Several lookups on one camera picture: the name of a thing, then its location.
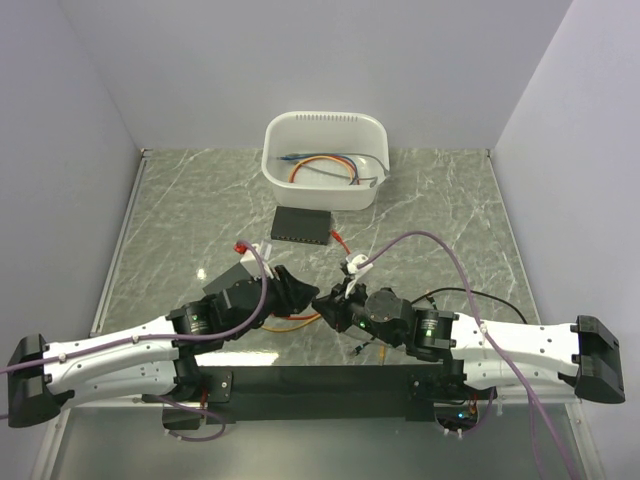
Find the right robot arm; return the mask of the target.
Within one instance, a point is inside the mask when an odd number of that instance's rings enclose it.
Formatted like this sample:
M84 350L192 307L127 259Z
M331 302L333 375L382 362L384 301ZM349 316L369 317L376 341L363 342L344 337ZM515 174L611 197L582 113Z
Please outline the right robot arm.
M522 385L551 388L600 404L626 400L620 342L596 317L535 325L476 320L459 312L419 307L384 288L337 284L312 302L335 331L357 328L401 347L440 370L427 386L452 399L470 391Z

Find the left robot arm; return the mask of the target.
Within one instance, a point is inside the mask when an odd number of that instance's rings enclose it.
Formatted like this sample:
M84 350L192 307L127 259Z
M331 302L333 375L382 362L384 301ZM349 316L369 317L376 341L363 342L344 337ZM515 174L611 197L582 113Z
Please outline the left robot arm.
M202 382L196 356L260 328L271 315L302 312L319 293L282 265L268 268L265 278L235 265L203 290L197 301L115 333L68 342L23 337L1 370L9 426L31 427L75 406L127 395L190 401Z

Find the black network switch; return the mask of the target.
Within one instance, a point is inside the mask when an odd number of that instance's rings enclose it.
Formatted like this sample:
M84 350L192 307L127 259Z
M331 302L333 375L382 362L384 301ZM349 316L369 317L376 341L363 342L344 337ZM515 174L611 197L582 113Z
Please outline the black network switch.
M331 225L332 215L329 211L278 206L270 237L272 240L327 245Z
M225 292L232 288L236 283L251 279L252 276L246 268L240 263L236 263L203 288L203 300L215 299L218 296L225 297Z

